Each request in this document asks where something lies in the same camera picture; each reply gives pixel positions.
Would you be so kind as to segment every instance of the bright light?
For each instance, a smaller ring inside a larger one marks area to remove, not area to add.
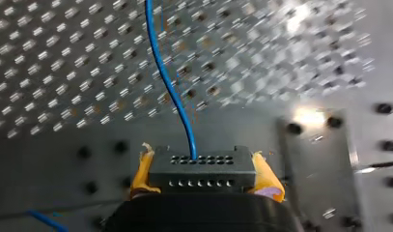
[[[375,167],[366,167],[364,169],[358,170],[356,171],[356,173],[361,173],[361,174],[365,174],[365,173],[371,173],[373,171],[375,171],[376,168]]]
[[[287,31],[291,35],[297,34],[301,24],[310,14],[311,10],[307,5],[297,6],[295,8],[295,16],[287,22]]]
[[[294,121],[305,126],[323,126],[325,123],[325,115],[317,109],[303,109],[296,111]]]

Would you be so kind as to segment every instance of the metal plate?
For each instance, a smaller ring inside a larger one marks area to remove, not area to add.
[[[353,2],[180,1],[161,9],[160,47],[191,114],[210,102],[311,97],[362,83],[368,60]],[[0,1],[0,135],[171,111],[145,24],[143,1]]]
[[[360,185],[364,187],[361,192],[364,214],[369,219],[365,226],[370,231],[393,232],[393,188],[387,185],[387,178],[393,177],[393,167],[360,172],[358,176]]]
[[[359,218],[345,124],[342,113],[328,111],[302,112],[281,124],[288,199],[302,221],[322,231],[348,231],[343,218]]]

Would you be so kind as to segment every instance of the yellow clip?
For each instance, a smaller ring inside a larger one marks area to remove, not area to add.
[[[282,202],[286,192],[283,185],[280,183],[274,172],[271,170],[271,167],[262,156],[262,152],[256,152],[253,154],[252,159],[254,168],[256,169],[256,182],[254,188],[248,192],[254,194],[262,189],[276,188],[280,190],[280,194],[273,194],[272,197],[275,201]]]
[[[142,146],[146,147],[147,151],[141,153],[139,157],[139,168],[133,178],[132,185],[130,186],[130,199],[140,191],[151,191],[161,193],[160,188],[152,188],[148,186],[149,168],[151,167],[152,160],[154,159],[154,150],[148,143],[143,143]]]

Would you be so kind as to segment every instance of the dark blue wire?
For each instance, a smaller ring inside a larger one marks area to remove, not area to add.
[[[172,86],[171,80],[169,78],[169,74],[165,69],[165,66],[162,61],[162,56],[159,52],[159,47],[157,45],[157,36],[156,31],[154,30],[154,13],[152,7],[152,0],[145,1],[145,15],[146,15],[146,27],[148,29],[149,41],[151,42],[152,53],[154,54],[154,60],[156,61],[157,68],[159,69],[160,76],[165,83],[166,89],[168,90],[169,95],[172,98],[173,103],[178,109],[179,116],[181,117],[182,123],[184,125],[184,129],[186,130],[187,141],[189,143],[190,156],[193,160],[197,159],[196,153],[196,143],[195,137],[192,131],[192,127],[190,125],[189,119],[187,118],[186,112],[181,103],[181,99],[175,93],[175,89]]]
[[[52,228],[56,229],[58,232],[68,232],[68,229],[64,226],[62,226],[61,224],[59,224],[58,222],[52,220],[49,217],[46,217],[45,215],[40,214],[37,211],[33,211],[33,210],[29,210],[27,211],[28,214],[30,214],[32,217],[34,217],[35,219],[39,220],[40,222],[51,226]]]

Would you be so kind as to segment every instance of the blue wire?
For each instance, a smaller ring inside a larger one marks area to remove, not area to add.
[[[169,74],[165,69],[165,66],[162,61],[162,56],[159,52],[159,47],[157,45],[157,36],[156,31],[154,30],[154,13],[152,7],[152,0],[145,1],[145,15],[146,15],[146,27],[148,29],[149,41],[151,42],[152,53],[154,54],[154,60],[156,61],[157,68],[159,69],[160,76],[165,83],[166,89],[168,90],[169,95],[172,98],[173,103],[178,109],[179,116],[181,117],[184,130],[186,131],[187,141],[189,143],[190,156],[193,160],[197,159],[196,153],[196,142],[195,137],[192,131],[192,127],[190,125],[189,119],[187,118],[186,112],[181,103],[181,99],[175,93],[175,89],[172,86],[171,80],[169,78]]]
[[[27,211],[28,214],[30,214],[32,217],[34,217],[35,219],[39,220],[40,222],[51,226],[52,228],[56,229],[58,232],[68,232],[68,229],[64,226],[62,226],[61,224],[59,224],[58,222],[52,220],[49,217],[46,217],[45,215],[40,214],[37,211],[33,211],[33,210],[29,210]]]

